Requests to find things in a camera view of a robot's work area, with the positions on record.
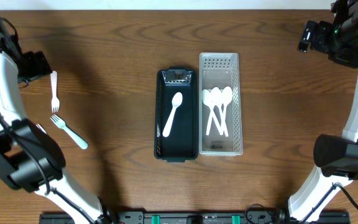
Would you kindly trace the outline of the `white green-tinted plastic fork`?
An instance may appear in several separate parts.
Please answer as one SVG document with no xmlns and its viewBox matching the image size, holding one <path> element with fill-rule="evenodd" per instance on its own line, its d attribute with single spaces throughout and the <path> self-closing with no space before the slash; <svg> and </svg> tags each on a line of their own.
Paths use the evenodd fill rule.
<svg viewBox="0 0 358 224">
<path fill-rule="evenodd" d="M 88 148 L 88 143 L 81 137 L 79 136 L 77 133 L 75 133 L 73 130 L 71 130 L 67 125 L 66 122 L 61 119 L 61 117 L 59 117 L 56 114 L 53 114 L 50 118 L 52 120 L 52 122 L 60 129 L 64 130 L 67 135 L 69 135 L 69 137 L 72 138 L 72 140 L 81 148 L 81 149 L 87 149 Z"/>
</svg>

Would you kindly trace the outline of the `thick white plastic spoon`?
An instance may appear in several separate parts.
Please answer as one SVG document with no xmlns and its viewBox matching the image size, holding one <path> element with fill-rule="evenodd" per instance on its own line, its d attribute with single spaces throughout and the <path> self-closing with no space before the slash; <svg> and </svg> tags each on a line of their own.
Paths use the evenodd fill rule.
<svg viewBox="0 0 358 224">
<path fill-rule="evenodd" d="M 169 114 L 169 117 L 168 117 L 165 127 L 163 129 L 163 137 L 165 137 L 165 138 L 169 137 L 169 135 L 170 135 L 175 112 L 176 112 L 177 108 L 182 104 L 182 101 L 183 101 L 182 93 L 180 93 L 180 92 L 175 93 L 175 95 L 172 98 L 172 110 Z"/>
</svg>

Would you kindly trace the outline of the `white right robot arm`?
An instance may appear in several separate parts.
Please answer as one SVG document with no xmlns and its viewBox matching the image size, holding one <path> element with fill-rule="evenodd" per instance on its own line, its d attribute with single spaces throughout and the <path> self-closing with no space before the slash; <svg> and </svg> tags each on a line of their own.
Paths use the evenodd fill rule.
<svg viewBox="0 0 358 224">
<path fill-rule="evenodd" d="M 298 44 L 300 52 L 315 50 L 328 59 L 358 70 L 358 0 L 331 4 L 333 22 L 308 21 Z M 290 196 L 274 223 L 349 223 L 347 215 L 324 212 L 345 187 L 358 180 L 358 75 L 351 112 L 341 136 L 322 134 L 313 148 L 314 167 L 300 189 Z"/>
</svg>

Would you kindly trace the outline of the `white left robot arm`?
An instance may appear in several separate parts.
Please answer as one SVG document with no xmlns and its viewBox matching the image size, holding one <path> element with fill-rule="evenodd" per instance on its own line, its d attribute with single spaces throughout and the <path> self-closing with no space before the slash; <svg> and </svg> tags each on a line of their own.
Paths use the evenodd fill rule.
<svg viewBox="0 0 358 224">
<path fill-rule="evenodd" d="M 67 171 L 59 145 L 28 117 L 19 85 L 52 74 L 43 52 L 23 52 L 0 17 L 0 179 L 14 190 L 43 196 L 75 223 L 118 223 L 99 197 Z"/>
</svg>

